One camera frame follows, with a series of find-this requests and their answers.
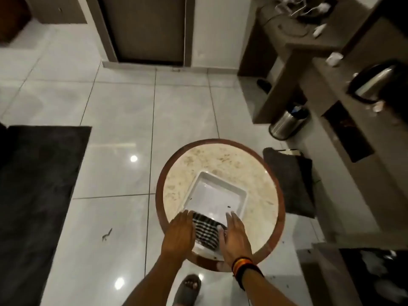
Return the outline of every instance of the square white tray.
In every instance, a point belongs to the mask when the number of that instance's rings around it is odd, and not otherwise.
[[[227,226],[225,214],[233,211],[242,218],[247,197],[247,190],[202,170],[191,184],[182,210],[196,211]],[[219,252],[211,251],[197,242],[194,248],[205,251],[217,259],[222,259]]]

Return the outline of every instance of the trash can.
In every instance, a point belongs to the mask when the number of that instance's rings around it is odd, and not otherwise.
[[[269,126],[269,133],[276,139],[284,141],[307,119],[309,110],[298,104],[286,110],[279,120]]]

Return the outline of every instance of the round table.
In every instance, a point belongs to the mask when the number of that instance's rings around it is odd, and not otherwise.
[[[278,180],[252,149],[227,139],[204,139],[176,151],[161,170],[156,190],[156,211],[163,232],[184,204],[196,175],[206,170],[248,191],[242,222],[254,253],[263,261],[275,248],[285,222],[285,206]],[[191,252],[188,260],[211,271],[231,272],[206,252]]]

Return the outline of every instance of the sandal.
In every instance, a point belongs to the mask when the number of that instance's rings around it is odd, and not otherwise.
[[[197,283],[197,288],[193,289],[187,286],[187,282]],[[183,279],[176,295],[174,296],[173,305],[193,306],[196,302],[198,293],[201,288],[201,280],[197,275],[188,275]]]

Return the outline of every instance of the orange bracelet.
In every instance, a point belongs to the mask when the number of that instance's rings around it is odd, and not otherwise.
[[[239,268],[245,264],[253,264],[253,262],[249,259],[239,259],[237,262],[235,262],[234,266],[232,267],[232,273],[234,274],[234,276],[237,274],[237,271],[239,270]]]

